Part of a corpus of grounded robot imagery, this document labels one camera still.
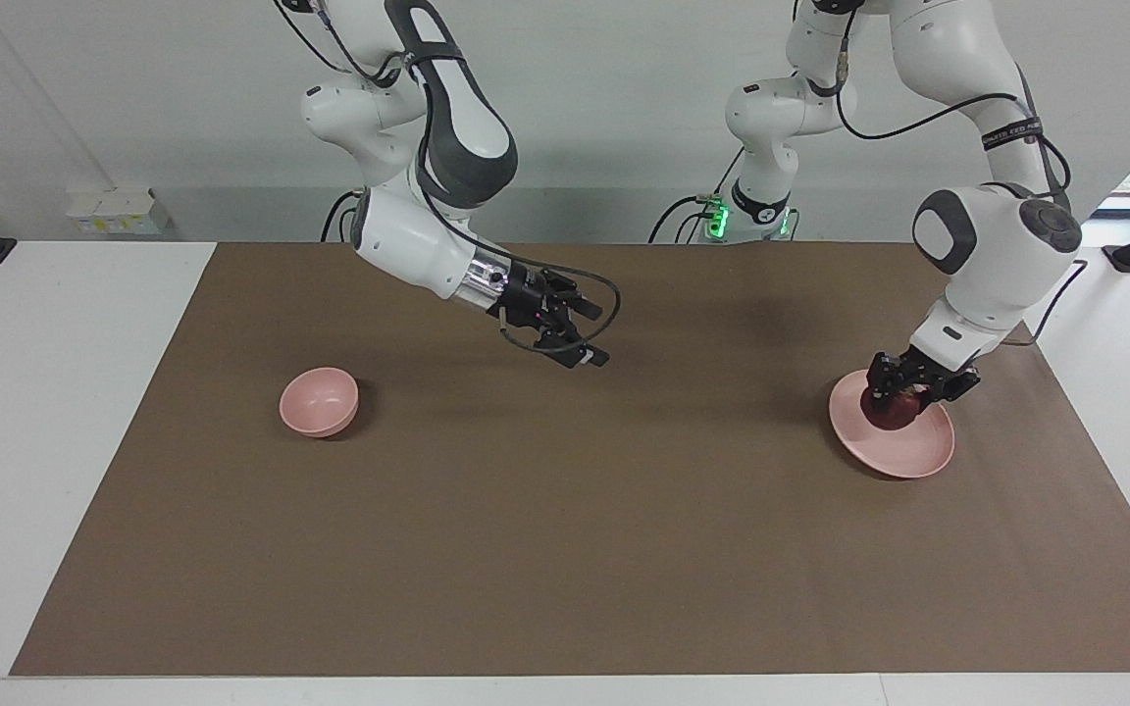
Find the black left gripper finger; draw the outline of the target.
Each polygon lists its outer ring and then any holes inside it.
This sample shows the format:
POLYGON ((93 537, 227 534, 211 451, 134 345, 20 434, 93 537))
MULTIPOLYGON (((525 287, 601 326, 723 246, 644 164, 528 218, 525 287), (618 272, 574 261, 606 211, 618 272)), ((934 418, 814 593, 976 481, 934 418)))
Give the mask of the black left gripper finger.
POLYGON ((904 374, 901 371, 902 358, 890 354, 875 354, 873 361, 867 367, 864 390, 864 408, 871 411, 885 411, 892 406, 904 387, 904 374))
POLYGON ((933 384, 919 385, 915 396, 922 403, 953 402, 977 384, 977 378, 936 380, 933 384))

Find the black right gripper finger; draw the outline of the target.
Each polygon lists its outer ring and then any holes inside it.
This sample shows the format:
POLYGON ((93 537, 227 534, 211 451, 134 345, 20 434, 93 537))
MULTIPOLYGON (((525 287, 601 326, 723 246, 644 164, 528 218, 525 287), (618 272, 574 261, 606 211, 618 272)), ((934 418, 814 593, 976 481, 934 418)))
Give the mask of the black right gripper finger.
POLYGON ((583 337, 576 331, 550 328, 539 331, 539 354, 566 368, 586 365, 605 367, 606 363, 610 361, 609 354, 596 345, 584 345, 583 337))
POLYGON ((605 310, 600 305, 586 298, 573 278, 551 277, 550 289, 551 294, 560 300, 564 307, 573 310, 573 312, 579 313, 579 316, 588 319, 588 321, 597 321, 605 313, 605 310))

